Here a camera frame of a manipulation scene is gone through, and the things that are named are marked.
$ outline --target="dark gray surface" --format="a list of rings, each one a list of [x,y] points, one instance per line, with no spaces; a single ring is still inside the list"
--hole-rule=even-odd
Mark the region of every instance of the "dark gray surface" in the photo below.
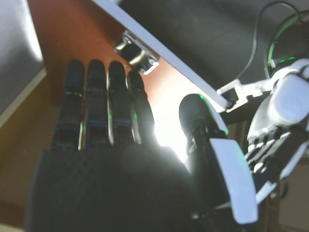
[[[247,64],[253,27],[270,0],[124,0],[121,7],[214,88],[234,80]],[[308,0],[290,0],[309,10]],[[279,24],[294,12],[282,5],[266,10],[259,29],[257,56],[241,78],[265,78],[263,58]]]
[[[26,0],[0,0],[0,114],[43,67]]]

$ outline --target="palm of robotic hand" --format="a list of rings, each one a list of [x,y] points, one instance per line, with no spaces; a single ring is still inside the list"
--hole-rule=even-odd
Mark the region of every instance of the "palm of robotic hand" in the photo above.
[[[69,62],[51,152],[42,152],[32,183],[28,232],[190,231],[190,176],[156,143],[140,75],[127,80],[128,88],[119,62],[107,78],[101,61],[90,62],[81,140],[84,67]]]

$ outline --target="robotic hand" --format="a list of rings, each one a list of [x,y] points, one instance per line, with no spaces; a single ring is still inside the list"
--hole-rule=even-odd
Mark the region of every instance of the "robotic hand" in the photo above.
[[[106,75],[92,60],[85,89],[84,96],[83,64],[70,61],[51,151],[42,152],[33,178],[26,231],[196,231],[190,176],[156,142],[140,75],[126,78],[119,62]]]

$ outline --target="wire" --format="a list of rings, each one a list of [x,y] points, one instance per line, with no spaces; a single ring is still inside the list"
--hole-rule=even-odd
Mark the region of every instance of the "wire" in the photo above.
[[[261,21],[261,18],[263,16],[263,13],[265,12],[265,10],[267,10],[269,7],[273,6],[273,5],[284,5],[290,9],[292,9],[295,13],[296,13],[296,16],[298,18],[298,21],[300,23],[305,23],[304,21],[302,21],[301,19],[301,16],[300,16],[300,12],[298,11],[298,9],[296,7],[294,7],[292,4],[288,3],[288,2],[285,2],[285,1],[274,1],[274,2],[271,2],[269,4],[267,4],[266,6],[263,7],[263,9],[260,11],[256,21],[255,21],[255,25],[254,25],[254,31],[253,31],[253,44],[252,44],[252,52],[251,52],[251,56],[250,56],[250,59],[247,63],[247,65],[245,66],[245,68],[238,74],[238,76],[235,78],[235,79],[239,79],[246,71],[247,69],[250,67],[250,65],[252,64],[254,58],[255,58],[255,55],[256,55],[256,48],[257,48],[257,39],[258,39],[258,29],[259,29],[259,25],[260,25],[260,21]]]

